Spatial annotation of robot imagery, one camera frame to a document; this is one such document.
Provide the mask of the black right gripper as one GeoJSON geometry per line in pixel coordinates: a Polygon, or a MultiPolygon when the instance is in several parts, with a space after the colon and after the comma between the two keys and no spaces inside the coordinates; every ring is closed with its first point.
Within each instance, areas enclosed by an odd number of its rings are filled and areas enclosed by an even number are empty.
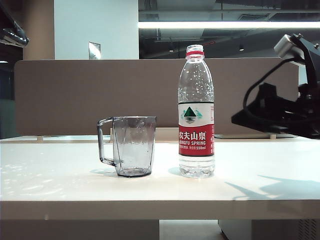
{"type": "Polygon", "coordinates": [[[288,100],[277,95],[277,87],[269,83],[259,86],[258,103],[247,106],[250,113],[243,109],[231,117],[233,124],[257,130],[264,133],[285,133],[288,127],[272,123],[270,119],[261,115],[261,110],[266,112],[293,112],[291,131],[310,139],[320,138],[320,85],[315,88],[309,84],[298,86],[296,101],[288,100]]]}

